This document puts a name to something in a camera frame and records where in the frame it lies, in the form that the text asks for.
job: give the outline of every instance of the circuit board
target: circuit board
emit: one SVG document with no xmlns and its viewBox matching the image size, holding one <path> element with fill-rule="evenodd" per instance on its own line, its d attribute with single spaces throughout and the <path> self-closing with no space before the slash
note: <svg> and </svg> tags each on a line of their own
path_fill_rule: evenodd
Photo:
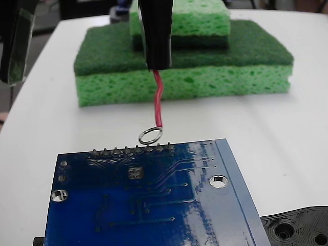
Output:
<svg viewBox="0 0 328 246">
<path fill-rule="evenodd" d="M 270 244 L 222 139 L 59 155 L 45 235 L 58 245 Z"/>
</svg>

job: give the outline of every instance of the wire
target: wire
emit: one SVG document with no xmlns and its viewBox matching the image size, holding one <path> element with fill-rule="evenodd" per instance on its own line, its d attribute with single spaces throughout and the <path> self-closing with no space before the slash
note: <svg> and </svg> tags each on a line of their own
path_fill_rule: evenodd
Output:
<svg viewBox="0 0 328 246">
<path fill-rule="evenodd" d="M 161 108 L 160 108 L 160 100 L 163 95 L 163 82 L 160 78 L 159 72 L 157 70 L 153 70 L 154 77 L 157 83 L 157 91 L 155 93 L 154 99 L 155 99 L 155 121 L 156 126 L 159 128 L 163 127 L 162 124 L 162 117 L 161 117 Z"/>
</svg>

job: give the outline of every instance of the green sponge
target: green sponge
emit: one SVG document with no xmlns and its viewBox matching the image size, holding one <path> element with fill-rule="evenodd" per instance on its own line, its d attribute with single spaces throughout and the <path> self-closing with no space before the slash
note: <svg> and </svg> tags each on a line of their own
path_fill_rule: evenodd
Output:
<svg viewBox="0 0 328 246">
<path fill-rule="evenodd" d="M 285 93 L 293 57 L 256 23 L 231 21 L 228 50 L 174 50 L 161 71 L 163 99 Z M 132 52 L 129 24 L 92 28 L 74 64 L 80 106 L 153 101 L 156 83 L 143 52 Z"/>
<path fill-rule="evenodd" d="M 173 2 L 172 48 L 229 45 L 230 13 L 222 0 Z M 138 1 L 130 9 L 130 31 L 135 49 L 142 49 Z"/>
</svg>

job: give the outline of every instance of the table surface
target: table surface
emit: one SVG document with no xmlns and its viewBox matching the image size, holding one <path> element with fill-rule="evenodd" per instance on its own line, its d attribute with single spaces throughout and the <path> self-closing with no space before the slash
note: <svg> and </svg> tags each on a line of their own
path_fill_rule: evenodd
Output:
<svg viewBox="0 0 328 246">
<path fill-rule="evenodd" d="M 165 101 L 161 144 L 226 138 L 260 216 L 328 206 L 328 16 L 232 10 L 294 55 L 289 94 Z M 58 153 L 135 146 L 152 104 L 79 108 L 73 63 L 86 30 L 108 16 L 59 24 L 0 134 L 0 244 L 45 231 Z"/>
</svg>

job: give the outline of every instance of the green scouring pad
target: green scouring pad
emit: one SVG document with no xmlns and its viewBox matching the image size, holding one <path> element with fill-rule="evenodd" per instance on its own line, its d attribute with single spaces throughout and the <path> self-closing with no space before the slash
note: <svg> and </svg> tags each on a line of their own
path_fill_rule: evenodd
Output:
<svg viewBox="0 0 328 246">
<path fill-rule="evenodd" d="M 161 71 L 163 99 L 285 93 L 293 57 L 249 20 L 231 21 L 230 48 L 172 51 Z M 153 101 L 156 83 L 144 53 L 131 50 L 128 23 L 92 28 L 74 65 L 80 106 Z"/>
<path fill-rule="evenodd" d="M 173 49 L 229 46 L 230 13 L 222 0 L 176 0 L 172 23 Z M 142 49 L 137 0 L 130 9 L 130 32 L 134 49 Z"/>
</svg>

